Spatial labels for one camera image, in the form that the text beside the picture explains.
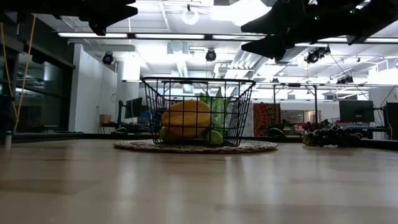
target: leafy greens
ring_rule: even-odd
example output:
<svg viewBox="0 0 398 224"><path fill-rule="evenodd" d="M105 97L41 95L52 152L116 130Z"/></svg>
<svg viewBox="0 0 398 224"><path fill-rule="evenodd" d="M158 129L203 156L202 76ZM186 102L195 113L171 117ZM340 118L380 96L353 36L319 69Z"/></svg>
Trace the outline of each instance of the leafy greens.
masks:
<svg viewBox="0 0 398 224"><path fill-rule="evenodd" d="M208 106L211 106L211 112L213 113L211 116L211 127L214 127L214 130L226 134L223 132L223 128L225 127L224 124L224 117L229 103L231 102L231 97L225 98L221 93L221 87L218 88L216 97L211 97L208 92L204 95L200 93L199 97L200 101L206 103Z"/></svg>

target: cardboard box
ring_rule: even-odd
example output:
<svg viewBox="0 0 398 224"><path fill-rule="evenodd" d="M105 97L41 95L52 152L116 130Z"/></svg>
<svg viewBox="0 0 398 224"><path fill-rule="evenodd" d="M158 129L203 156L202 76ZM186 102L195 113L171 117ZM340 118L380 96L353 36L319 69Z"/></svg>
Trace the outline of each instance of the cardboard box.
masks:
<svg viewBox="0 0 398 224"><path fill-rule="evenodd" d="M108 124L111 121L112 121L112 116L109 114L101 114L99 116L99 123L101 124Z"/></svg>

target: colorful artwork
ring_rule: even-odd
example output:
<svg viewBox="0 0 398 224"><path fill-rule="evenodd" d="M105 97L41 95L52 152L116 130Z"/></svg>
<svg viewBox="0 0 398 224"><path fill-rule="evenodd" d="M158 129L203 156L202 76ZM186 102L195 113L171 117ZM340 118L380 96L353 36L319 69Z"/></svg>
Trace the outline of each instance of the colorful artwork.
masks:
<svg viewBox="0 0 398 224"><path fill-rule="evenodd" d="M269 126L280 123L280 104L275 106L276 111L273 103L253 104L254 137L267 136Z"/></svg>

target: rope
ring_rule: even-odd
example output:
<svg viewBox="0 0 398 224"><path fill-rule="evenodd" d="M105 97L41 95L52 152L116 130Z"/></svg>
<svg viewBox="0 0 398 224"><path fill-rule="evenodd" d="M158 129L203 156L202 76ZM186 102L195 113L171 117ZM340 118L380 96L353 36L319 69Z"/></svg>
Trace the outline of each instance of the rope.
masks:
<svg viewBox="0 0 398 224"><path fill-rule="evenodd" d="M11 97L14 97L12 94L12 87L11 87L11 79L10 79L10 74L8 72L8 63L7 63L7 54L6 54L6 42L4 40L4 29L1 23L1 40L2 40L2 52L4 55L4 63L6 64L6 74L7 74L7 80L8 80L8 88L10 89L10 95ZM14 108L15 112L15 117L17 117L17 108L15 107L15 102L12 102L12 107Z"/></svg>
<svg viewBox="0 0 398 224"><path fill-rule="evenodd" d="M35 24L36 24L36 16L33 15L32 31L30 32L29 49L28 49L28 52L27 52L28 57L27 57L26 66L25 66L24 81L22 82L21 100L19 100L18 111L16 109L15 103L12 102L12 105L14 107L14 112L15 112L16 118L17 118L15 126L14 126L14 131L18 127L19 115L21 113L21 106L22 106L22 102L24 100L25 81L26 81L27 71L28 71L28 67L29 67L30 50L32 50L33 34L34 34ZM7 73L8 87L10 89L11 97L13 97L13 95L12 95L12 87L11 87L11 79L10 79L10 75L9 75L9 71L8 71L7 55L6 55L6 43L4 41L4 29L3 29L3 24L2 23L1 23L1 38L2 38L2 50L3 50L3 53L4 53L4 62L6 64L6 73Z"/></svg>
<svg viewBox="0 0 398 224"><path fill-rule="evenodd" d="M29 56L30 56L30 50L32 50L33 34L35 33L35 24L36 24L36 16L33 15L33 24L32 24L32 31L30 32L30 42L29 42L29 49L27 51L27 60L26 60L26 66L25 66L24 81L22 82L21 100L19 100L17 122L15 123L14 131L16 131L17 127L18 127L19 114L21 112L22 101L24 100L25 81L26 81L26 76L27 76L27 70L29 68Z"/></svg>

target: green vegetable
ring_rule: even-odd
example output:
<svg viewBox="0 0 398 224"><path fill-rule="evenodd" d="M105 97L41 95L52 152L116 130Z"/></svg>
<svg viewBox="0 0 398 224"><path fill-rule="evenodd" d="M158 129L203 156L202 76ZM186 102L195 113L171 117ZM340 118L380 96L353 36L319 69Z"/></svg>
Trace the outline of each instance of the green vegetable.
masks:
<svg viewBox="0 0 398 224"><path fill-rule="evenodd" d="M217 146L222 145L223 144L223 136L218 131L211 130L209 133L207 133L206 142L207 142L207 144L211 144L211 145L217 145Z"/></svg>
<svg viewBox="0 0 398 224"><path fill-rule="evenodd" d="M217 97L219 98L211 98L210 95L206 92L206 95L200 93L200 101L206 103L207 105L211 106L212 112L221 112L221 113L213 113L211 116L211 127L215 128L220 133L223 133L224 127L224 116L226 113L226 107L228 107L229 103L231 102L231 97L225 99L223 94L221 93L221 87L218 88Z"/></svg>

